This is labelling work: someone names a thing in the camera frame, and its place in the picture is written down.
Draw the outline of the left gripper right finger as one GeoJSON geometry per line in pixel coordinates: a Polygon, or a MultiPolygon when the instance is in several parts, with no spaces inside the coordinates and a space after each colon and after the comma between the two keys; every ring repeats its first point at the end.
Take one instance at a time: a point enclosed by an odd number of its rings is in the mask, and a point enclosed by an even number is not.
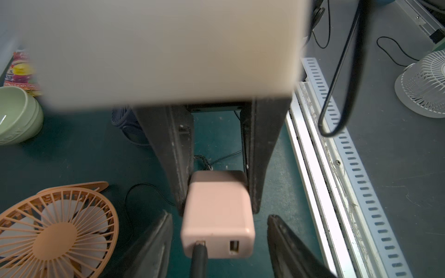
{"type": "Polygon", "coordinates": [[[278,215],[269,215],[267,240],[276,278],[334,278],[278,215]]]}

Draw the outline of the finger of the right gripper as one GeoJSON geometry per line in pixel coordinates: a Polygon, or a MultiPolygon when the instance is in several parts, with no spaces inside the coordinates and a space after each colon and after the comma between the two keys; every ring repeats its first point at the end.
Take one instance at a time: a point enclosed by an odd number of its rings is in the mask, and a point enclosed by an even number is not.
{"type": "Polygon", "coordinates": [[[291,101],[291,97],[255,98],[241,109],[243,163],[254,214],[261,208],[266,171],[291,101]]]}

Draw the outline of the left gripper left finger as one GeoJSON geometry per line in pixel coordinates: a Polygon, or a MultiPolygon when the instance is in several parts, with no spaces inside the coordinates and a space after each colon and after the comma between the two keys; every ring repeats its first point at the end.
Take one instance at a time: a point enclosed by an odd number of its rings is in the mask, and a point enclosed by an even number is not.
{"type": "Polygon", "coordinates": [[[105,278],[165,278],[173,238],[173,217],[163,211],[131,245],[105,278]]]}

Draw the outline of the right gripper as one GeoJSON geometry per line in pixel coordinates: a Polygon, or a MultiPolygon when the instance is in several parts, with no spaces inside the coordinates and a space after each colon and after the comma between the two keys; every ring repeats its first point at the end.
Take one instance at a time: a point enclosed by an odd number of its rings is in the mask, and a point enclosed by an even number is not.
{"type": "MultiPolygon", "coordinates": [[[[309,1],[22,1],[20,34],[48,106],[80,110],[285,97],[309,1]]],[[[183,105],[133,107],[180,216],[194,172],[183,105]]]]}

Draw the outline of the pink USB power adapter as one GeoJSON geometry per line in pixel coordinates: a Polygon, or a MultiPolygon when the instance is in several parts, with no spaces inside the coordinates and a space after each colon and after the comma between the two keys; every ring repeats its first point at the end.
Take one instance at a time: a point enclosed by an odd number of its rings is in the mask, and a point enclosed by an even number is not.
{"type": "Polygon", "coordinates": [[[251,201],[243,171],[197,171],[190,181],[181,242],[184,254],[204,243],[210,259],[252,255],[256,237],[251,201]]]}

